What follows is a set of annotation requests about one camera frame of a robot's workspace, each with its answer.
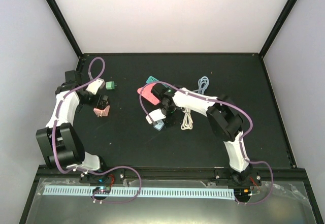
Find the teal power strip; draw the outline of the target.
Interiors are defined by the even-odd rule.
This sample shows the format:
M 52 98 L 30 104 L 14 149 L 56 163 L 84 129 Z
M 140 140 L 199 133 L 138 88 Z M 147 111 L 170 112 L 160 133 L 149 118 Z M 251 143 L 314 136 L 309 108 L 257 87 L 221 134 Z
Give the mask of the teal power strip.
M 158 81 L 158 79 L 156 79 L 153 76 L 149 76 L 148 79 L 146 80 L 146 83 L 152 83 L 152 82 L 156 82 L 156 81 Z

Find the light blue power strip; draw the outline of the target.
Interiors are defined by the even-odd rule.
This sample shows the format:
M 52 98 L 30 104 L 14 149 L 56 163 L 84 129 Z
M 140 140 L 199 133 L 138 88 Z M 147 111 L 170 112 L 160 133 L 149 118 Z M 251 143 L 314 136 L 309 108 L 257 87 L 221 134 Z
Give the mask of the light blue power strip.
M 156 130 L 161 131 L 163 127 L 165 126 L 165 123 L 163 120 L 158 120 L 155 122 L 155 125 L 153 126 Z

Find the green USB charger plug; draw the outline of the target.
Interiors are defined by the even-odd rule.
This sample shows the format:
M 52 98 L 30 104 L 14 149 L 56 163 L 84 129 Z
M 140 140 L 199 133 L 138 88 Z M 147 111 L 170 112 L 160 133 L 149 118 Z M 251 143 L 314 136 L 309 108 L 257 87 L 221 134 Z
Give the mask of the green USB charger plug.
M 117 83 L 114 81 L 106 82 L 105 88 L 106 90 L 114 90 L 117 87 Z

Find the pink triangular power strip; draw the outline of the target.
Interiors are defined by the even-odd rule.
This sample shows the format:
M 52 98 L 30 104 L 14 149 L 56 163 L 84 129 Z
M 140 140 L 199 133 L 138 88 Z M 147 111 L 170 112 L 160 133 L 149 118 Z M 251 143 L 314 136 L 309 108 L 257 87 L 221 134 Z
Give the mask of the pink triangular power strip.
M 148 102 L 156 106 L 160 103 L 160 100 L 151 92 L 155 84 L 156 82 L 148 83 L 145 85 L 144 89 L 143 87 L 138 88 L 137 93 L 141 94 L 141 97 L 145 98 Z

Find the pink square socket adapter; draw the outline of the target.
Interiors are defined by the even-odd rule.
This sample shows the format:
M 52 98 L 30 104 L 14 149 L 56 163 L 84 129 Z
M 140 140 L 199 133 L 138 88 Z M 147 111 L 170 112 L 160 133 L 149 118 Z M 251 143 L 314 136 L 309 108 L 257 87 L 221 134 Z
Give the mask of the pink square socket adapter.
M 104 109 L 94 108 L 93 111 L 97 117 L 107 117 L 110 111 L 110 105 L 106 106 Z

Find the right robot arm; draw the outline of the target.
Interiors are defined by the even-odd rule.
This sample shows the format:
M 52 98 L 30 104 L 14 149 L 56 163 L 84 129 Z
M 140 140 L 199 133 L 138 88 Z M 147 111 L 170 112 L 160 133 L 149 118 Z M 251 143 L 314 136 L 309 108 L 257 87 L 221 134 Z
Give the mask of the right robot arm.
M 249 179 L 250 159 L 243 142 L 243 119 L 227 96 L 205 96 L 187 88 L 168 88 L 157 83 L 151 93 L 160 101 L 160 109 L 152 111 L 146 118 L 149 123 L 166 119 L 176 109 L 189 109 L 208 118 L 211 129 L 222 138 L 229 156 L 231 179 L 235 185 L 242 185 Z

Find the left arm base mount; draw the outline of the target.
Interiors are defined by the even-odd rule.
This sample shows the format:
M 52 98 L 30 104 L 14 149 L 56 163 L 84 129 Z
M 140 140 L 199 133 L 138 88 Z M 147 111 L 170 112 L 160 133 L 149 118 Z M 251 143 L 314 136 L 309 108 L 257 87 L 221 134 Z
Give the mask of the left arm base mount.
M 114 167 L 97 171 L 81 172 L 79 182 L 90 185 L 113 185 L 121 183 L 124 179 L 125 168 Z

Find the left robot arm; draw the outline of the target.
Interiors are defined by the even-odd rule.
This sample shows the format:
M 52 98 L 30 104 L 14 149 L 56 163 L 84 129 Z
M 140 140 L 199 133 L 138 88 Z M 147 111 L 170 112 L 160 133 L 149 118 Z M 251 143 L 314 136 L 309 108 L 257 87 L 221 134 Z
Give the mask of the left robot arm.
M 56 104 L 52 116 L 43 129 L 37 130 L 36 140 L 49 169 L 91 172 L 96 182 L 103 183 L 109 177 L 105 161 L 101 156 L 85 151 L 73 122 L 81 105 L 92 106 L 99 117 L 108 115 L 108 96 L 99 92 L 105 81 L 95 78 L 82 85 L 81 74 L 77 71 L 67 71 L 65 78 L 55 91 Z

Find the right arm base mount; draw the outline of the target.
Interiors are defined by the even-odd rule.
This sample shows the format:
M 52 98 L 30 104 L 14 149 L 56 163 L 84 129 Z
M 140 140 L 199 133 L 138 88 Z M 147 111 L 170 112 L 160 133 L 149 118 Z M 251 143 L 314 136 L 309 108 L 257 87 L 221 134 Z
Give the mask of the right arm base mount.
M 250 187 L 254 183 L 261 186 L 261 181 L 258 180 L 259 173 L 257 170 L 248 167 L 242 173 L 239 173 L 232 168 L 217 168 L 214 170 L 216 183 L 218 185 L 226 185 L 228 187 Z

